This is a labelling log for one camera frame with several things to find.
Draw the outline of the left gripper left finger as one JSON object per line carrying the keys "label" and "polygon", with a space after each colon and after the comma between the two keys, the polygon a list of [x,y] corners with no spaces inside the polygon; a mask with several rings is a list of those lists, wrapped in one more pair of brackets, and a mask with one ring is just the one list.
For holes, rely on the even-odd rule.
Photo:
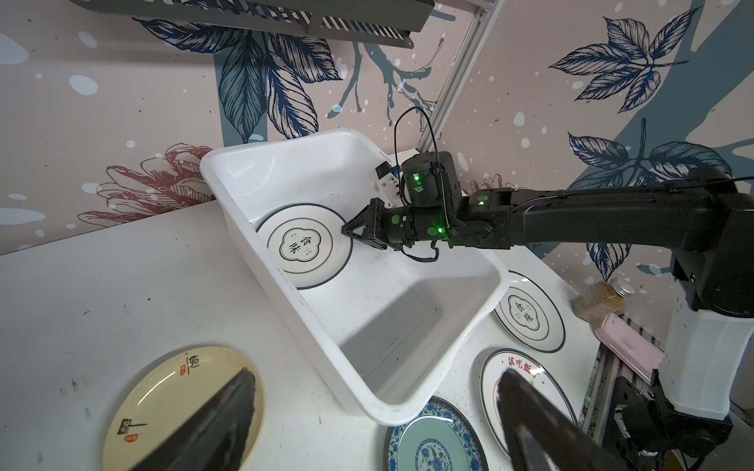
{"label": "left gripper left finger", "polygon": [[240,470],[253,406],[251,374],[240,372],[168,440],[129,470]]}

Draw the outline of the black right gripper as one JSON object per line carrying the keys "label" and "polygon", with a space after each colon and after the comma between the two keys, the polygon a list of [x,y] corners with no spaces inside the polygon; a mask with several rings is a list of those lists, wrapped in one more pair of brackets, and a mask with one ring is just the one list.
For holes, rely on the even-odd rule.
{"label": "black right gripper", "polygon": [[404,161],[399,194],[406,205],[389,208],[374,198],[341,232],[377,249],[400,250],[419,241],[471,245],[471,229],[459,219],[463,196],[450,153],[421,153]]}

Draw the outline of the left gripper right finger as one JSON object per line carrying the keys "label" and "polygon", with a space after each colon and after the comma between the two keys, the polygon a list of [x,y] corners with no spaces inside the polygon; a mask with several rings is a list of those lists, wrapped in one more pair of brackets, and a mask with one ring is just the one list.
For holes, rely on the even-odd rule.
{"label": "left gripper right finger", "polygon": [[569,419],[545,412],[541,419],[508,431],[516,470],[624,470],[626,465],[596,445]]}

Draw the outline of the white green-rimmed plate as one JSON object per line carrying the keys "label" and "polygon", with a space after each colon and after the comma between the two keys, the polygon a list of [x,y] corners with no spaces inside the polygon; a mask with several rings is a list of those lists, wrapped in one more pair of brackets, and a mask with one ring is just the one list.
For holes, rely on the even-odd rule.
{"label": "white green-rimmed plate", "polygon": [[566,343],[563,316],[549,294],[534,280],[510,270],[509,289],[499,301],[495,314],[522,345],[543,353],[556,353]]}
{"label": "white green-rimmed plate", "polygon": [[293,204],[261,220],[256,232],[289,281],[309,290],[333,280],[350,261],[353,241],[342,234],[345,223],[329,207]]}

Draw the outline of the orange sunburst plate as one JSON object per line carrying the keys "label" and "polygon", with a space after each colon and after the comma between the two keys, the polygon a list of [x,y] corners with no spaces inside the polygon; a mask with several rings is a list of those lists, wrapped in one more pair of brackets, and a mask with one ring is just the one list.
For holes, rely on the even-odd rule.
{"label": "orange sunburst plate", "polygon": [[482,408],[504,455],[508,431],[559,413],[577,424],[575,410],[554,375],[539,360],[517,349],[498,349],[484,361],[480,374]]}

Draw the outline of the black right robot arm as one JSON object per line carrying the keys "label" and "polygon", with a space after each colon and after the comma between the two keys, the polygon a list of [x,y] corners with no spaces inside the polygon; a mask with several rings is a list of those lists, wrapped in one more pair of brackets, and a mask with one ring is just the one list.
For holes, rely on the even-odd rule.
{"label": "black right robot arm", "polygon": [[532,243],[618,243],[672,253],[675,311],[659,369],[674,410],[720,420],[753,333],[753,200],[716,169],[653,186],[590,190],[496,188],[463,195],[448,153],[401,168],[408,202],[379,198],[345,236],[400,251],[419,241],[508,249]]}

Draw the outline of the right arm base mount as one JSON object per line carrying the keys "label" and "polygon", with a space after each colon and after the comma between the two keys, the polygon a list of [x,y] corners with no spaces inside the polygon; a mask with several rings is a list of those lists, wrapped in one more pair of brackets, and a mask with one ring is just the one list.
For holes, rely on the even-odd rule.
{"label": "right arm base mount", "polygon": [[675,451],[692,458],[692,470],[732,433],[732,420],[708,419],[678,412],[654,385],[650,396],[626,378],[614,382],[601,445],[629,470],[660,470]]}

